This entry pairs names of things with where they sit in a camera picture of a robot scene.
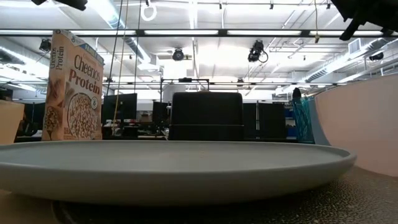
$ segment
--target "ceiling beam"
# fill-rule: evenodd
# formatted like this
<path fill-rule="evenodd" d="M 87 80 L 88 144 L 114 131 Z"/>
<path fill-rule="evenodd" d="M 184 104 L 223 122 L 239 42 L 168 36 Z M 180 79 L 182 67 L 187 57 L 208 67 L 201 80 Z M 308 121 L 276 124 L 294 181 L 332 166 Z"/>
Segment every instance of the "ceiling beam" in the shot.
<path fill-rule="evenodd" d="M 79 37 L 124 37 L 124 30 L 73 29 Z M 50 29 L 0 29 L 0 37 L 51 37 Z M 344 30 L 318 30 L 321 38 L 339 38 Z M 314 38 L 311 29 L 126 29 L 126 37 L 299 37 Z M 378 30 L 358 30 L 354 38 L 398 37 Z"/>

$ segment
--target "wooden surface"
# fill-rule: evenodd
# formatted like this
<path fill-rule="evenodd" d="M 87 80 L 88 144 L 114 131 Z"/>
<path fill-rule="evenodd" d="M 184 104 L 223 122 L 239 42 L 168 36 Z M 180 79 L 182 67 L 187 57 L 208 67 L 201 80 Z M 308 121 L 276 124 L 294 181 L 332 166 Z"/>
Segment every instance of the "wooden surface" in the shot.
<path fill-rule="evenodd" d="M 14 142 L 24 107 L 22 103 L 0 100 L 0 145 Z"/>
<path fill-rule="evenodd" d="M 51 201 L 12 194 L 0 190 L 0 223 L 57 224 Z"/>

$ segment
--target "computer monitor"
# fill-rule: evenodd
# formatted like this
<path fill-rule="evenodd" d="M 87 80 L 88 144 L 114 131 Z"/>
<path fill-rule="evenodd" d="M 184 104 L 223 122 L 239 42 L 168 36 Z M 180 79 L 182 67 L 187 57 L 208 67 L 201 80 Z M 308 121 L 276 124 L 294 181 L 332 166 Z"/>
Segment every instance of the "computer monitor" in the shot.
<path fill-rule="evenodd" d="M 160 124 L 162 121 L 167 121 L 169 113 L 167 111 L 168 103 L 154 102 L 152 109 L 152 122 Z"/>
<path fill-rule="evenodd" d="M 116 107 L 116 95 L 105 96 L 102 106 L 102 123 L 113 120 Z M 116 119 L 136 119 L 137 117 L 137 93 L 121 94 L 118 100 Z"/>

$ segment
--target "cereal bowl image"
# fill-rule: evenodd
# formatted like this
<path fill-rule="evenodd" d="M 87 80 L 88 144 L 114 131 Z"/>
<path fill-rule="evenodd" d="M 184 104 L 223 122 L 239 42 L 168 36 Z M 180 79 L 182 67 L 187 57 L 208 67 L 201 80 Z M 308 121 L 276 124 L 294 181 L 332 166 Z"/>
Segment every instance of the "cereal bowl image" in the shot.
<path fill-rule="evenodd" d="M 69 103 L 68 125 L 76 139 L 91 140 L 97 130 L 97 115 L 91 99 L 84 93 L 75 94 Z"/>

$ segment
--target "security camera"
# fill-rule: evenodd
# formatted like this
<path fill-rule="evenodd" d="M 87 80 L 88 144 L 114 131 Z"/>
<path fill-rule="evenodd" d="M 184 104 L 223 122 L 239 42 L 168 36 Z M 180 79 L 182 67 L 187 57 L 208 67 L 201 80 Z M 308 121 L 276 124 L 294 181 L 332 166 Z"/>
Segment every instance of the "security camera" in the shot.
<path fill-rule="evenodd" d="M 175 49 L 174 54 L 173 54 L 173 60 L 181 61 L 183 59 L 184 59 L 184 53 L 182 52 L 182 49 L 180 49 L 180 48 Z"/>
<path fill-rule="evenodd" d="M 40 43 L 39 50 L 46 52 L 46 53 L 51 51 L 51 41 L 48 39 L 42 39 L 42 42 Z"/>
<path fill-rule="evenodd" d="M 260 60 L 262 54 L 267 56 L 267 60 Z M 268 61 L 268 54 L 264 50 L 264 44 L 262 43 L 262 40 L 256 40 L 256 42 L 253 44 L 253 47 L 250 49 L 248 60 L 249 62 L 260 61 L 261 63 L 266 63 Z"/>

